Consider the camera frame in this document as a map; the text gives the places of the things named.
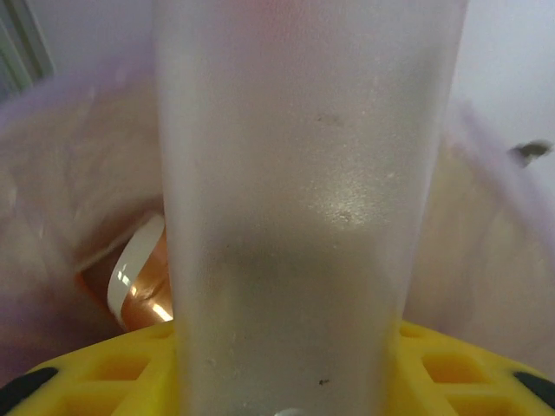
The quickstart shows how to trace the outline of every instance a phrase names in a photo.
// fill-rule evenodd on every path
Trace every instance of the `yellow plastic base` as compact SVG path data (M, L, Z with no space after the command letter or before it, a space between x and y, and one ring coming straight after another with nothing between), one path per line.
M514 376L540 373L403 322L388 416L553 416ZM9 416L172 416L177 411L171 322L44 362L59 374Z

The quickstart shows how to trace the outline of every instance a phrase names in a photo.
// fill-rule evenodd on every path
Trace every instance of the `translucent cylinder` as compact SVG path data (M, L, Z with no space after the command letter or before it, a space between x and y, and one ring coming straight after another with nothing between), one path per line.
M156 3L181 414L382 414L466 2Z

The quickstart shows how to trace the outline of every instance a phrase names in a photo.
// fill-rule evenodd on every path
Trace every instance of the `white wall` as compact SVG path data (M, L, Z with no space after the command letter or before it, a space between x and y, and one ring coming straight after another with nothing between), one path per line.
M94 64L152 29L152 0L28 1L57 72Z

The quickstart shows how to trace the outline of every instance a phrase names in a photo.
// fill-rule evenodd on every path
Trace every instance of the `frosted plastic tube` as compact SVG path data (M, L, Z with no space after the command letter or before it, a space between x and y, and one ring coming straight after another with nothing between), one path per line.
M466 2L156 3L182 414L382 414Z

